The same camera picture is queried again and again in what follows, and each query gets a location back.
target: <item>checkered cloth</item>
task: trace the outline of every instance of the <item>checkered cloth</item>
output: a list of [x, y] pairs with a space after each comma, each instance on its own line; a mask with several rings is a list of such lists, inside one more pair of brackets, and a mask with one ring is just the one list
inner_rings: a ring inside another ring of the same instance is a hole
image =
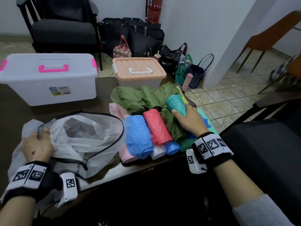
[[[281, 64], [278, 68], [271, 71], [269, 80], [272, 81], [276, 78], [278, 78], [280, 75], [283, 75], [286, 73], [286, 67], [288, 64], [290, 64], [294, 59], [296, 59], [301, 54], [301, 51], [299, 51], [297, 54], [293, 55], [289, 60]], [[279, 82], [285, 81], [290, 76], [283, 77]], [[297, 79], [297, 77], [292, 77], [291, 80], [287, 83], [291, 86], [298, 86], [301, 85], [301, 80]]]

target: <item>forearm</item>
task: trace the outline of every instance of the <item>forearm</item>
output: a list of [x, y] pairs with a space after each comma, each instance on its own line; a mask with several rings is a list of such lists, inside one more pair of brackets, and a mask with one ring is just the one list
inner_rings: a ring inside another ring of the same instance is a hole
[[30, 226], [35, 205], [33, 197], [13, 197], [0, 212], [0, 226]]
[[214, 171], [232, 208], [264, 194], [233, 160], [216, 166]]

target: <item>peach lid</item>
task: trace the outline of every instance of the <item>peach lid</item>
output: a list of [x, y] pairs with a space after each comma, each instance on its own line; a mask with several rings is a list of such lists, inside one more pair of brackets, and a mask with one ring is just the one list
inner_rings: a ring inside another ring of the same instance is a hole
[[113, 69], [121, 81], [166, 78], [166, 72], [154, 58], [114, 58]]

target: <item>product label sticker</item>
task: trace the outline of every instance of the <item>product label sticker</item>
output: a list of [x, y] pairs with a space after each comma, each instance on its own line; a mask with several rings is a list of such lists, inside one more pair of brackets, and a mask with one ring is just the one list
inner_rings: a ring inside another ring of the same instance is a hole
[[49, 87], [49, 89], [53, 96], [71, 94], [71, 90], [69, 86]]

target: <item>teal plastic bag roll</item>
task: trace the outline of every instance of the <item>teal plastic bag roll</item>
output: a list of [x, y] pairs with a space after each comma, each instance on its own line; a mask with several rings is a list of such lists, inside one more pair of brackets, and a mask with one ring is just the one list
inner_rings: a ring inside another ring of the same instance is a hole
[[166, 106], [167, 106], [169, 112], [171, 112], [171, 110], [175, 109], [183, 117], [186, 117], [186, 106], [180, 95], [174, 94], [174, 95], [169, 96], [166, 99]]

